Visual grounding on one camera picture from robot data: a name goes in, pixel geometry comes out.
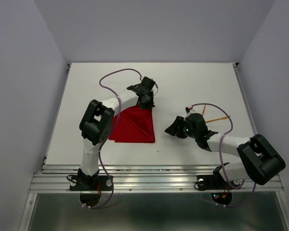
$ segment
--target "white table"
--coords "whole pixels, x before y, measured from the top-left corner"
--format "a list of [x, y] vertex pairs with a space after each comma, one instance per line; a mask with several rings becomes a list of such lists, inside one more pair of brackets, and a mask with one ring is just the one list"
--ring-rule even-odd
[[[107, 165], [219, 165], [217, 153], [198, 148], [191, 138], [179, 139], [164, 132], [176, 116], [185, 115], [185, 107], [194, 103], [213, 103], [231, 115], [232, 136], [253, 136], [251, 124], [232, 64], [209, 63], [73, 63], [68, 75], [46, 166], [80, 165], [82, 137], [79, 123], [93, 100], [105, 100], [112, 93], [99, 86], [104, 75], [123, 68], [134, 68], [143, 76], [153, 78], [159, 91], [154, 101], [153, 121], [156, 142], [114, 143], [107, 141], [102, 159]], [[139, 83], [132, 71], [121, 72], [104, 80], [117, 93]], [[205, 119], [223, 117], [218, 109], [207, 106]], [[225, 132], [230, 124], [221, 120], [208, 124], [209, 129]], [[224, 154], [224, 160], [238, 162], [239, 158]]]

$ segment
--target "folded red cloth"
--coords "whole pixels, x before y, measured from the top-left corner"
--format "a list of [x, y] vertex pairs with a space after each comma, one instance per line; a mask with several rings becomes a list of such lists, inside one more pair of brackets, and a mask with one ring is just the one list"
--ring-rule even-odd
[[154, 143], [152, 110], [141, 109], [136, 105], [121, 112], [119, 122], [109, 139], [120, 143]]

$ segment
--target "dark reflective surface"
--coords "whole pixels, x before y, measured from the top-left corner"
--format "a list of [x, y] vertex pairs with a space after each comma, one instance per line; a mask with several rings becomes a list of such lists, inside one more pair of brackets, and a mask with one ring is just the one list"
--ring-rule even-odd
[[[210, 194], [201, 195], [210, 199]], [[248, 193], [233, 194], [233, 203]], [[246, 204], [220, 208], [199, 193], [115, 194], [103, 209], [82, 208], [78, 194], [39, 194], [31, 231], [282, 231], [274, 192], [257, 192]]]

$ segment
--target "gray wall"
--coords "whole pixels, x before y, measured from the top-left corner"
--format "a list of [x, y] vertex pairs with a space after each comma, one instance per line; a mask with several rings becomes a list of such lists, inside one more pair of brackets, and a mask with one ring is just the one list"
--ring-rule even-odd
[[258, 131], [285, 158], [289, 202], [289, 0], [276, 0], [239, 71]]
[[0, 0], [0, 231], [18, 230], [66, 63], [32, 0]]
[[35, 0], [70, 62], [237, 62], [274, 0]]

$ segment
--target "glass panel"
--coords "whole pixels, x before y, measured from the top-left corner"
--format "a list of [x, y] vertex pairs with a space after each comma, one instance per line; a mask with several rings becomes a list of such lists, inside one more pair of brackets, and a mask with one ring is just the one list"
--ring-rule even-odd
[[[232, 204], [248, 195], [234, 193]], [[39, 194], [29, 230], [286, 230], [274, 192], [257, 192], [248, 203], [234, 208], [221, 208], [202, 198], [210, 199], [210, 194], [114, 194], [105, 208], [89, 210], [81, 207], [79, 194]]]

